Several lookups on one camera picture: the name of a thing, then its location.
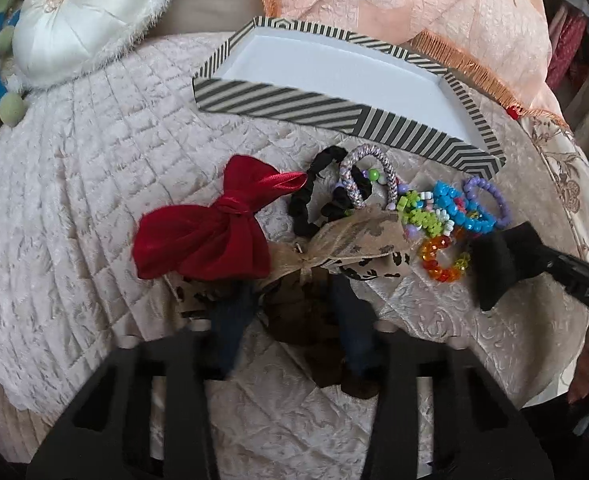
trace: blue beaded bracelet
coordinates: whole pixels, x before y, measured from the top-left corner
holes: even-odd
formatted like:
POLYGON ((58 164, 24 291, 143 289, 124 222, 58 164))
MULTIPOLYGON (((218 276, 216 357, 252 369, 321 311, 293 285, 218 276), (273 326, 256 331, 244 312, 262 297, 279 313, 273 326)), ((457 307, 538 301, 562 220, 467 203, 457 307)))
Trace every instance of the blue beaded bracelet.
POLYGON ((465 230, 487 234, 494 229, 497 220, 490 213, 485 211, 477 202, 470 200, 463 193, 452 186, 440 180, 434 186, 434 205, 444 209, 450 216, 455 225, 463 227, 465 230), (463 200, 466 212, 476 211, 478 218, 471 218, 465 212, 461 211, 454 200, 460 198, 463 200))

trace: black and white striped border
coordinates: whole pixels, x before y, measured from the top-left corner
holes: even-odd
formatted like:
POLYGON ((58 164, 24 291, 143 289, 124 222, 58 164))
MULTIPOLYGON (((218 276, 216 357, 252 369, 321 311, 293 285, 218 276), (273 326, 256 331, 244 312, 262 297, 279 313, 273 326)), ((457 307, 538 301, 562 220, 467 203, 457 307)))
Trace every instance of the black and white striped border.
POLYGON ((193 89, 198 107, 208 112, 263 117, 336 130, 417 153, 484 178, 491 178, 505 165, 505 155, 494 131, 465 88, 446 67, 403 47, 342 28, 284 18, 256 17, 225 41, 199 68, 193 77, 193 89), (213 78, 212 74, 232 49, 255 27, 286 28, 337 38, 373 48, 431 73, 443 75, 479 129, 486 151, 426 124, 369 105, 296 88, 213 78))

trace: peach fringed cloth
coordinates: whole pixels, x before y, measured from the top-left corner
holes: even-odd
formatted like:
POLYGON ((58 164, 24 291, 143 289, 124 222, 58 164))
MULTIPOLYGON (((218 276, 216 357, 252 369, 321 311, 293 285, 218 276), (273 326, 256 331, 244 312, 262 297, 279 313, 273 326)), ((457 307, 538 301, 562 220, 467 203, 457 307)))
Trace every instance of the peach fringed cloth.
POLYGON ((543 0, 264 0, 267 16, 321 22, 417 50, 459 70, 505 108, 564 124, 545 84, 543 0))

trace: orange beaded bracelet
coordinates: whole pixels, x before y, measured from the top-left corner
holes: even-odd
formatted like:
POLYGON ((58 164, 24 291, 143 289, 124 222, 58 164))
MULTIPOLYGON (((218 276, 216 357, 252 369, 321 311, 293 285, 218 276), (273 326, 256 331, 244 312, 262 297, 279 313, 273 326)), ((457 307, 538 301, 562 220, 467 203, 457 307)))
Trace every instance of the orange beaded bracelet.
POLYGON ((465 274, 469 265, 469 253, 461 253, 455 263, 449 269, 443 269, 436 259, 436 253, 440 249, 446 249, 452 244, 450 237, 440 235, 427 240, 421 245, 418 253, 421 256, 422 265, 430 277, 438 282, 455 282, 462 274, 465 274))

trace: white satin pillow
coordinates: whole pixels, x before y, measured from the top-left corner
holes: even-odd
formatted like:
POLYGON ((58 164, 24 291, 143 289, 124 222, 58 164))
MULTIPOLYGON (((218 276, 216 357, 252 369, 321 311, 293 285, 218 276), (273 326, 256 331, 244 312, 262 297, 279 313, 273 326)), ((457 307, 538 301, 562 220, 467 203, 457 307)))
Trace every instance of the white satin pillow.
POLYGON ((12 49, 26 83, 47 88, 120 56, 170 0, 25 0, 12 49))

